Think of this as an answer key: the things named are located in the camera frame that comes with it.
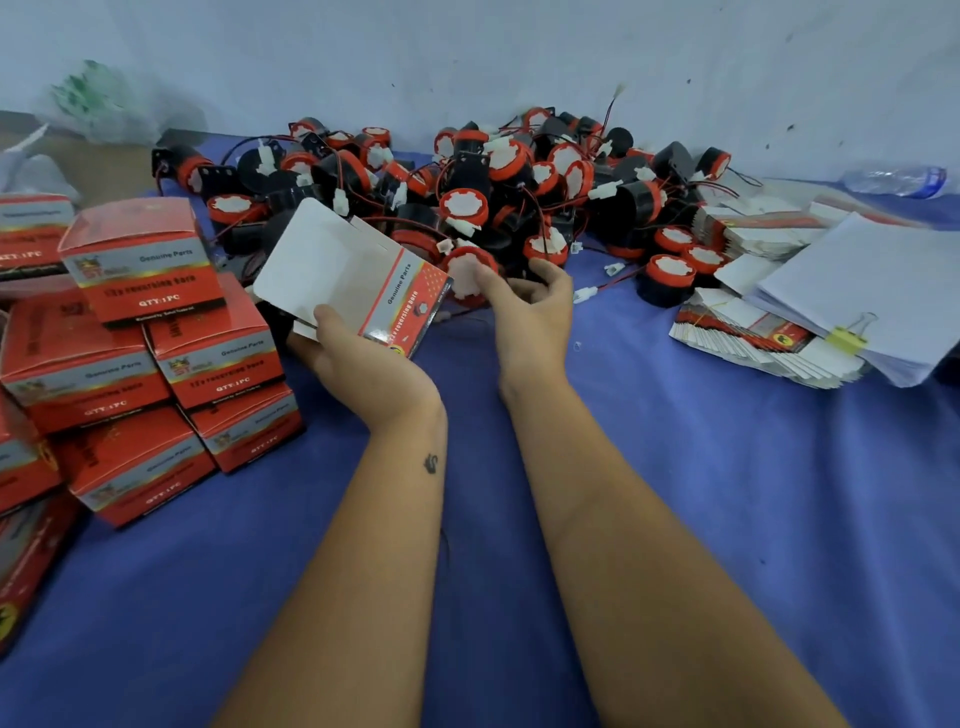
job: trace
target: person's left hand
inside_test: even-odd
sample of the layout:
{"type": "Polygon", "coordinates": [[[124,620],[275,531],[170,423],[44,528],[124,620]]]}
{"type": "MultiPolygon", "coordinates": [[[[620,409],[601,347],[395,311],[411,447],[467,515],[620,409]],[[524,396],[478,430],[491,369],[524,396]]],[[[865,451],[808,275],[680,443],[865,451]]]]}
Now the person's left hand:
{"type": "Polygon", "coordinates": [[[317,341],[291,333],[287,347],[371,432],[409,414],[443,410],[436,385],[403,354],[350,331],[330,306],[313,313],[317,341]]]}

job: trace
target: water bottle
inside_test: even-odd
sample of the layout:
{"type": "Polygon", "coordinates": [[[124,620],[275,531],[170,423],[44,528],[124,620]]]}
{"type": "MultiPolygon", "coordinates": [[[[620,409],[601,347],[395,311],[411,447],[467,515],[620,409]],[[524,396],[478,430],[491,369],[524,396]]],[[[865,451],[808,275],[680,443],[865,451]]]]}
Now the water bottle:
{"type": "Polygon", "coordinates": [[[946,167],[923,164],[865,164],[847,172],[841,182],[851,192],[918,200],[957,192],[957,180],[948,177],[946,167]]]}

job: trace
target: hand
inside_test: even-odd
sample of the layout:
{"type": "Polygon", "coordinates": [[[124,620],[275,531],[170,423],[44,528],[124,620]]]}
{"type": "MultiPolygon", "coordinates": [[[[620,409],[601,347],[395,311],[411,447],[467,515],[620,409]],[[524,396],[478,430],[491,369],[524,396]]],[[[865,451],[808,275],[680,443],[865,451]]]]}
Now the hand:
{"type": "Polygon", "coordinates": [[[371,432],[410,414],[443,410],[436,385],[403,354],[350,331],[328,305],[313,315],[317,341],[291,333],[287,347],[371,432]]]}
{"type": "Polygon", "coordinates": [[[541,258],[530,269],[546,281],[504,280],[477,267],[477,284],[493,307],[500,390],[509,397],[540,382],[566,381],[564,360],[573,319],[573,279],[541,258]]]}

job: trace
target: red box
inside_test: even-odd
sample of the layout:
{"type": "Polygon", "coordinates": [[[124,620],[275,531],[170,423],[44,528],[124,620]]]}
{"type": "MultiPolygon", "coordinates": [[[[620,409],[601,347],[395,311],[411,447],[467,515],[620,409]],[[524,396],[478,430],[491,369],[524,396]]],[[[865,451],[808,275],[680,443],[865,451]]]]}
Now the red box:
{"type": "Polygon", "coordinates": [[[81,430],[55,448],[70,493],[113,526],[146,515],[217,469],[173,406],[81,430]]]}
{"type": "Polygon", "coordinates": [[[60,485],[47,441],[16,405],[0,394],[0,514],[60,485]]]}
{"type": "Polygon", "coordinates": [[[71,222],[64,195],[0,195],[0,280],[63,273],[57,246],[71,222]]]}
{"type": "Polygon", "coordinates": [[[267,322],[233,274],[218,278],[226,306],[146,325],[156,363],[187,412],[283,380],[267,322]]]}
{"type": "Polygon", "coordinates": [[[13,305],[0,382],[44,434],[170,399],[140,327],[107,330],[76,288],[13,305]]]}
{"type": "Polygon", "coordinates": [[[224,473],[303,432],[297,400],[282,381],[196,412],[190,422],[224,473]]]}
{"type": "Polygon", "coordinates": [[[58,251],[97,318],[111,328],[224,302],[185,198],[85,209],[58,251]]]}
{"type": "Polygon", "coordinates": [[[69,493],[58,491],[0,519],[0,656],[13,647],[83,510],[69,493]]]}

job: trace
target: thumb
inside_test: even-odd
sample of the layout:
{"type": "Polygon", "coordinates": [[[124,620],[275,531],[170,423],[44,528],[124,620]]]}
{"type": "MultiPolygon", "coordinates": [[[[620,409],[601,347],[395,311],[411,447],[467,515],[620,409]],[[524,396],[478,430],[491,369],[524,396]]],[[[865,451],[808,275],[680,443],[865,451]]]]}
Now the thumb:
{"type": "Polygon", "coordinates": [[[317,321],[317,341],[325,349],[333,349],[337,342],[349,334],[340,314],[329,305],[319,305],[313,309],[313,318],[317,321]]]}
{"type": "Polygon", "coordinates": [[[501,278],[499,274],[486,265],[478,265],[476,271],[477,285],[484,298],[490,302],[495,311],[497,308],[507,305],[511,299],[516,298],[516,294],[510,287],[510,283],[501,278]]]}

